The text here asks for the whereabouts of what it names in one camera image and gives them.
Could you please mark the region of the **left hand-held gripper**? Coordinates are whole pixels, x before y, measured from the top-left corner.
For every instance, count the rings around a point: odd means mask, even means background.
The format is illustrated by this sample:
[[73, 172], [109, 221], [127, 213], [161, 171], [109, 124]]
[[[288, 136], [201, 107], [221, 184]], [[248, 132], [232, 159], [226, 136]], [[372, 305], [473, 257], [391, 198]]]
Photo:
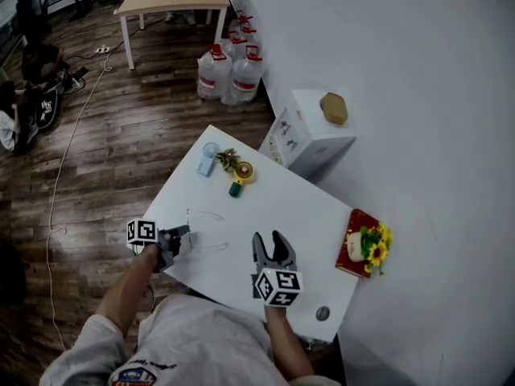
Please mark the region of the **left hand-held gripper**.
[[173, 266], [181, 248], [192, 247], [192, 237], [188, 225], [170, 229], [159, 229], [153, 220], [134, 219], [127, 223], [126, 243], [134, 255], [138, 255], [149, 244], [159, 247], [157, 272]]

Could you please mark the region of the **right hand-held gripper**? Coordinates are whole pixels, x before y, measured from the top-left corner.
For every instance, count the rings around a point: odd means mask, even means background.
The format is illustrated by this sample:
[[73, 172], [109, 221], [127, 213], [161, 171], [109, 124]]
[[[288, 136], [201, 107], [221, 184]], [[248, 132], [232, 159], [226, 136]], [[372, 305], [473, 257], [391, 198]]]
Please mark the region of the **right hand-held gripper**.
[[257, 272], [252, 275], [253, 298], [261, 300], [266, 306], [289, 307], [303, 292], [303, 275], [298, 271], [277, 269], [268, 265], [295, 264], [295, 250], [287, 238], [277, 230], [272, 232], [274, 242], [273, 259], [266, 252], [262, 237], [255, 232], [252, 239], [253, 261]]

